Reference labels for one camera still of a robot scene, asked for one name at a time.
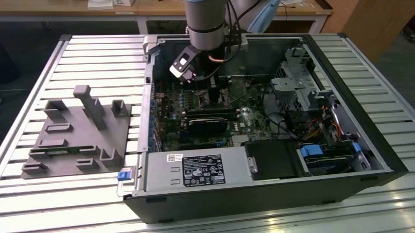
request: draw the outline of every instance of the wooden cabinet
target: wooden cabinet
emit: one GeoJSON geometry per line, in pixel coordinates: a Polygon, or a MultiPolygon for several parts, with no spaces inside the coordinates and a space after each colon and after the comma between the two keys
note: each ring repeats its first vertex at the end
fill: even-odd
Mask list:
{"type": "Polygon", "coordinates": [[[415,0],[326,0],[334,8],[322,33],[346,33],[374,62],[415,14],[415,0]]]}

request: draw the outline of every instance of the table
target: table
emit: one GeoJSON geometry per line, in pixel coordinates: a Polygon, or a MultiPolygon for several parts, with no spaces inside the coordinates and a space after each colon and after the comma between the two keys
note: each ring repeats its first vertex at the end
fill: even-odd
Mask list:
{"type": "Polygon", "coordinates": [[[138,21],[139,0],[133,6],[89,11],[89,0],[2,0],[0,21],[138,21]]]}
{"type": "MultiPolygon", "coordinates": [[[[91,85],[91,95],[99,97],[102,104],[123,99],[134,105],[125,165],[137,164],[147,64],[142,50],[145,36],[78,35],[59,41],[0,145],[2,232],[373,233],[415,227],[414,108],[350,39],[337,34],[315,35],[314,39],[407,166],[406,176],[341,203],[155,225],[145,224],[123,204],[117,194],[117,173],[20,179],[20,169],[47,118],[42,111],[47,100],[65,98],[67,106],[81,106],[71,98],[78,84],[91,85]]],[[[318,69],[317,75],[325,87],[330,87],[318,69]]],[[[134,184],[125,184],[129,193],[134,184]]]]}
{"type": "MultiPolygon", "coordinates": [[[[293,4],[295,8],[279,7],[273,20],[285,21],[313,21],[309,33],[321,33],[327,16],[333,10],[323,9],[315,0],[306,0],[303,4],[293,4]]],[[[151,20],[186,20],[183,0],[141,0],[139,2],[139,30],[142,34],[149,34],[147,21],[151,20]]]]}
{"type": "MultiPolygon", "coordinates": [[[[279,8],[274,20],[313,21],[310,33],[319,33],[327,16],[315,2],[279,8]]],[[[0,21],[135,21],[141,34],[149,34],[147,21],[186,20],[183,0],[137,0],[131,7],[115,6],[111,10],[89,11],[87,0],[2,0],[0,21]]]]}

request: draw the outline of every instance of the barcode sticker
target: barcode sticker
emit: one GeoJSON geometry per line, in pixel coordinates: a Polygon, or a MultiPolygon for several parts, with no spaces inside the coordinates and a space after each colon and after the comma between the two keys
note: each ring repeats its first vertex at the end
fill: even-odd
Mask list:
{"type": "Polygon", "coordinates": [[[181,162],[183,158],[183,154],[169,154],[167,161],[169,162],[181,162]]]}

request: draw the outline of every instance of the paper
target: paper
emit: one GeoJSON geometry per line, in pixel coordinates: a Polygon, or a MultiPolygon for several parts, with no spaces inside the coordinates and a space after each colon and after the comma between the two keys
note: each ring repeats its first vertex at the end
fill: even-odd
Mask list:
{"type": "Polygon", "coordinates": [[[305,2],[305,0],[281,0],[279,5],[285,6],[285,4],[290,5],[290,4],[297,4],[297,3],[302,3],[302,2],[305,2]]]}

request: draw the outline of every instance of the motherboard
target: motherboard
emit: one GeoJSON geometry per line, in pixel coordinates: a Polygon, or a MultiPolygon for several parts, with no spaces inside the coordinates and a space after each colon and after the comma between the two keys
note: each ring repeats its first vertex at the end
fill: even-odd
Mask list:
{"type": "Polygon", "coordinates": [[[215,94],[207,89],[186,90],[175,83],[159,87],[163,151],[234,147],[273,137],[261,102],[265,86],[243,77],[229,83],[215,94]]]}

